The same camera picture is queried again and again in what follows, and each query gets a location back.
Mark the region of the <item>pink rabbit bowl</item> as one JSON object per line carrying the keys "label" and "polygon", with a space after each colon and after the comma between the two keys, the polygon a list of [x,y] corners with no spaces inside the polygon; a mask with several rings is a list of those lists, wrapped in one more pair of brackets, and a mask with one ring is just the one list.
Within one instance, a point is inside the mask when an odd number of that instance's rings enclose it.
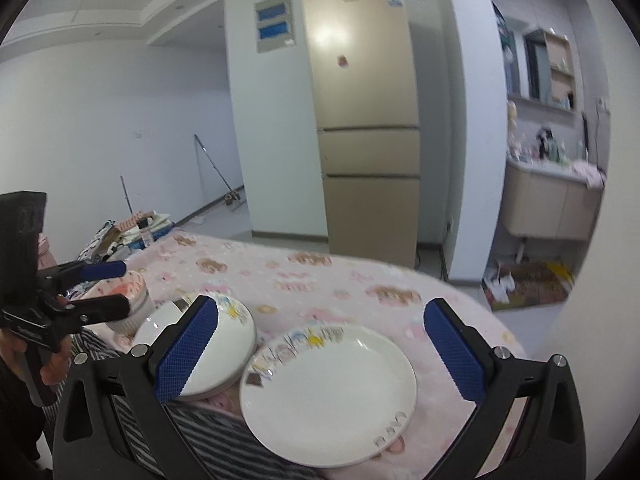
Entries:
{"label": "pink rabbit bowl", "polygon": [[148,296],[145,280],[138,271],[128,271],[120,278],[110,278],[96,285],[96,293],[102,296],[122,295],[130,304],[130,310],[138,310]]}

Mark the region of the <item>white ribbed bowl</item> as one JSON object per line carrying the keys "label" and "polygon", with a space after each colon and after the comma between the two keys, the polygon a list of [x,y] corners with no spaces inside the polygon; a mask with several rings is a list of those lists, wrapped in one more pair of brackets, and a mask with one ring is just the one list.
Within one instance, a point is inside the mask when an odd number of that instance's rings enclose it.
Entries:
{"label": "white ribbed bowl", "polygon": [[130,312],[126,318],[107,322],[106,326],[116,334],[131,336],[137,333],[138,328],[154,310],[154,301],[148,292],[144,292],[130,304]]}

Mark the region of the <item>white cartoon plate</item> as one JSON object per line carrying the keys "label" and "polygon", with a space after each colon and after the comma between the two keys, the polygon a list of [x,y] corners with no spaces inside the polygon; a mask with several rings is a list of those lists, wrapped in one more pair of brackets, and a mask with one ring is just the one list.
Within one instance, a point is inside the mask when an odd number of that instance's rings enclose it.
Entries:
{"label": "white cartoon plate", "polygon": [[[166,301],[142,323],[134,336],[136,344],[152,344],[163,329],[182,317],[198,294]],[[180,400],[199,401],[214,396],[235,382],[255,351],[256,327],[250,310],[241,301],[221,292],[206,292],[218,306],[218,326],[182,388]]]}
{"label": "white cartoon plate", "polygon": [[270,452],[321,469],[389,448],[411,422],[418,382],[397,344],[357,325],[290,330],[262,347],[240,382],[240,407]]}

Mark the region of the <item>pink comb rack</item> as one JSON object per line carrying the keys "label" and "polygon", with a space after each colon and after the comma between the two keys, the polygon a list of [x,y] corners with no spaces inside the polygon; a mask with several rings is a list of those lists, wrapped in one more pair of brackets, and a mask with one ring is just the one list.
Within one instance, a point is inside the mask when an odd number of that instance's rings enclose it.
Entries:
{"label": "pink comb rack", "polygon": [[133,214],[126,220],[119,221],[114,224],[114,227],[121,233],[125,233],[139,226],[140,223],[144,223],[150,226],[153,223],[155,217],[154,211],[139,211]]}

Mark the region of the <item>black-capped seasoning bottle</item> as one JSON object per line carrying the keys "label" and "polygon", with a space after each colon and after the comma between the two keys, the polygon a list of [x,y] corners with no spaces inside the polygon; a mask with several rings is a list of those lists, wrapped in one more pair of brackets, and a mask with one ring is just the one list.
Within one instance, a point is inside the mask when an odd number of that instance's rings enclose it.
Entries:
{"label": "black-capped seasoning bottle", "polygon": [[137,222],[137,226],[140,232],[141,241],[144,247],[150,247],[153,242],[153,233],[150,229],[149,218],[143,217]]}

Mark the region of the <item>black striped grey cloth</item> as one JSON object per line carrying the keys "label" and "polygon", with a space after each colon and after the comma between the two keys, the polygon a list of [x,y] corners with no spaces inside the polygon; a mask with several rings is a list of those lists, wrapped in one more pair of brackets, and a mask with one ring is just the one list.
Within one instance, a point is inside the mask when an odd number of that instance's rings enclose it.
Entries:
{"label": "black striped grey cloth", "polygon": [[317,479],[268,451],[239,419],[160,403],[148,363],[90,330],[72,338],[70,374],[44,410],[57,479]]}

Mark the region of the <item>cardboard box on floor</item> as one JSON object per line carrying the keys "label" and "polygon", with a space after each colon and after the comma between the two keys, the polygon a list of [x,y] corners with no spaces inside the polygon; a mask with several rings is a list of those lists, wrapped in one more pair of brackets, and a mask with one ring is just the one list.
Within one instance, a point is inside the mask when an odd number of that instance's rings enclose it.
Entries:
{"label": "cardboard box on floor", "polygon": [[555,261],[500,264],[483,278],[493,311],[562,304],[573,289],[574,275]]}

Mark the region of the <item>pink cartoon tablecloth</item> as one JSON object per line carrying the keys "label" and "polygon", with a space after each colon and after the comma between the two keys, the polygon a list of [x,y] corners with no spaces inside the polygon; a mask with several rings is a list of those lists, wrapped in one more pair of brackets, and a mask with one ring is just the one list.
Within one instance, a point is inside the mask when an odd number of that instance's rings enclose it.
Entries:
{"label": "pink cartoon tablecloth", "polygon": [[[257,320],[258,346],[286,328],[363,324],[407,353],[418,380],[418,421],[382,455],[362,465],[320,472],[317,479],[423,479],[462,428],[472,404],[462,400],[422,326],[428,300],[445,298],[492,346],[525,356],[514,335],[487,310],[480,290],[468,296],[437,278],[373,260],[335,257],[175,232],[129,258],[155,307],[179,292],[221,292]],[[238,382],[194,408],[241,422]]]}

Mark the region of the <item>beige bathroom vanity cabinet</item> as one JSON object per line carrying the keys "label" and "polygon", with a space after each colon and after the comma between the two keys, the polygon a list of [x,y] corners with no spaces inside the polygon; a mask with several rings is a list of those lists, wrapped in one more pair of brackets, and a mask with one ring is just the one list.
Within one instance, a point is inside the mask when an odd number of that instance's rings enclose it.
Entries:
{"label": "beige bathroom vanity cabinet", "polygon": [[553,162],[506,161],[500,222],[517,238],[589,240],[602,200],[573,170]]}

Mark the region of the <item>pink cloth on vanity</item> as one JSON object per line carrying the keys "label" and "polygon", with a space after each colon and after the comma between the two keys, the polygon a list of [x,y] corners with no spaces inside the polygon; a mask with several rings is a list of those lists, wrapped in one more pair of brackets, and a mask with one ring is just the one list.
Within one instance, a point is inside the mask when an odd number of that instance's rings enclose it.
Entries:
{"label": "pink cloth on vanity", "polygon": [[586,187],[590,190],[604,188],[606,175],[597,166],[590,164],[586,160],[574,160],[570,166],[574,174],[584,180]]}

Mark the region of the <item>black bathroom faucet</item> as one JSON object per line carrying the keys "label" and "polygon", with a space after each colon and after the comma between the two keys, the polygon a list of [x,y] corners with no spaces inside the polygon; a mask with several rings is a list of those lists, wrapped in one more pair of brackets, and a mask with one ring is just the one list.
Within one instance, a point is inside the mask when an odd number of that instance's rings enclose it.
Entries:
{"label": "black bathroom faucet", "polygon": [[549,142],[553,139],[552,130],[549,127],[541,127],[536,133],[537,150],[539,159],[549,158]]}

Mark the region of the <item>gold three-door refrigerator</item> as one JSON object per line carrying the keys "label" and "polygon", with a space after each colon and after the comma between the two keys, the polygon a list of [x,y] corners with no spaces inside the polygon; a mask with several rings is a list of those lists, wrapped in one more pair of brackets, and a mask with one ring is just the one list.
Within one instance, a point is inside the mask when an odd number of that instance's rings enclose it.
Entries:
{"label": "gold three-door refrigerator", "polygon": [[405,0],[302,0],[332,254],[414,265],[420,122]]}

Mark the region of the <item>wall electrical panel box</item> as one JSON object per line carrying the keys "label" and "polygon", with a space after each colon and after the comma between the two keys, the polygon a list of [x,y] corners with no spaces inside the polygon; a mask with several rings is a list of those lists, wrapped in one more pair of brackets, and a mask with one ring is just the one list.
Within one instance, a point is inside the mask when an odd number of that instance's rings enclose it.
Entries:
{"label": "wall electrical panel box", "polygon": [[296,45],[292,0],[262,0],[255,3],[254,18],[258,53]]}

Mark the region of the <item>wall mirror cabinet shelf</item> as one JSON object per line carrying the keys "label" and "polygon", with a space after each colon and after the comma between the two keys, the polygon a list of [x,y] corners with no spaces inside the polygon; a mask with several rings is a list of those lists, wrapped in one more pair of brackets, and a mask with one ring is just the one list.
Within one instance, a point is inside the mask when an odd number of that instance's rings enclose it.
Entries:
{"label": "wall mirror cabinet shelf", "polygon": [[545,106],[575,109],[576,76],[570,42],[551,30],[537,28],[523,35],[529,97]]}

